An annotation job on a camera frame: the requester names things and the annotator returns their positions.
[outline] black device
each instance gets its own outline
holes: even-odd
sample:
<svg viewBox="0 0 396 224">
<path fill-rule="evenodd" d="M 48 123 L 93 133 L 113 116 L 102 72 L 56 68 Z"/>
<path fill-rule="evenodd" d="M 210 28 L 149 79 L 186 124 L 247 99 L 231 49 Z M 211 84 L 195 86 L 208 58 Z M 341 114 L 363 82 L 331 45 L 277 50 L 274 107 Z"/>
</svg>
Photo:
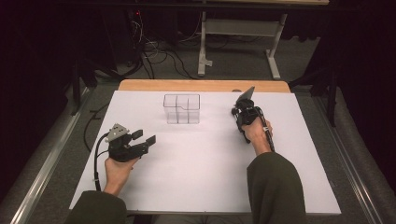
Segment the black device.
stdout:
<svg viewBox="0 0 396 224">
<path fill-rule="evenodd" d="M 136 140 L 137 138 L 143 136 L 143 130 L 137 130 L 136 132 L 129 134 L 129 130 L 122 125 L 116 123 L 110 132 L 105 133 L 98 141 L 95 150 L 95 157 L 93 161 L 93 176 L 95 181 L 96 190 L 101 191 L 99 174 L 97 172 L 97 159 L 99 145 L 105 138 L 108 142 L 108 157 L 119 162 L 126 162 L 133 160 L 138 157 L 142 157 L 149 153 L 149 147 L 155 144 L 156 137 L 152 135 L 144 143 L 140 143 L 134 146 L 130 146 L 131 140 Z"/>
<path fill-rule="evenodd" d="M 242 125 L 249 125 L 254 121 L 255 118 L 259 117 L 262 121 L 263 131 L 265 132 L 270 148 L 272 151 L 275 151 L 272 136 L 265 122 L 265 117 L 262 113 L 262 109 L 258 106 L 255 106 L 254 102 L 251 100 L 253 92 L 254 86 L 250 87 L 247 91 L 242 93 L 236 100 L 236 103 L 234 105 L 234 108 L 231 110 L 231 113 L 235 117 L 236 126 L 238 127 L 239 132 L 244 135 L 247 143 L 250 143 L 250 140 L 246 138 L 245 131 L 242 130 Z"/>
</svg>

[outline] clear plastic container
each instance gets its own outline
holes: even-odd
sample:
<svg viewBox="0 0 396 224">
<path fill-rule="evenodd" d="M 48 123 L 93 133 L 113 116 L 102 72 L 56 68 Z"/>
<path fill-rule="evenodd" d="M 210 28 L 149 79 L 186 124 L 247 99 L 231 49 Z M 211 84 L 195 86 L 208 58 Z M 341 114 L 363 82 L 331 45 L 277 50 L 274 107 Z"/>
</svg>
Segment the clear plastic container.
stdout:
<svg viewBox="0 0 396 224">
<path fill-rule="evenodd" d="M 199 123 L 199 94 L 165 94 L 163 109 L 169 124 Z"/>
</svg>

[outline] sleeve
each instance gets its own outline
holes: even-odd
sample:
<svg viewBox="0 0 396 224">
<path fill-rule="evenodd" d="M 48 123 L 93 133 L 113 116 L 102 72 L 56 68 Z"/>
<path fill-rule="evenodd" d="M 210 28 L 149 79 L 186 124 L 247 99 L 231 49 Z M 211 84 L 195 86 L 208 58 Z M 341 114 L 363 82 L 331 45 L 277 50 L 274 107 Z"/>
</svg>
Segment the sleeve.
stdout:
<svg viewBox="0 0 396 224">
<path fill-rule="evenodd" d="M 247 168 L 254 224 L 306 223 L 304 192 L 294 165 L 275 152 L 256 157 Z"/>
<path fill-rule="evenodd" d="M 70 212 L 65 224 L 112 223 L 124 224 L 126 219 L 125 202 L 101 191 L 84 191 Z"/>
</svg>

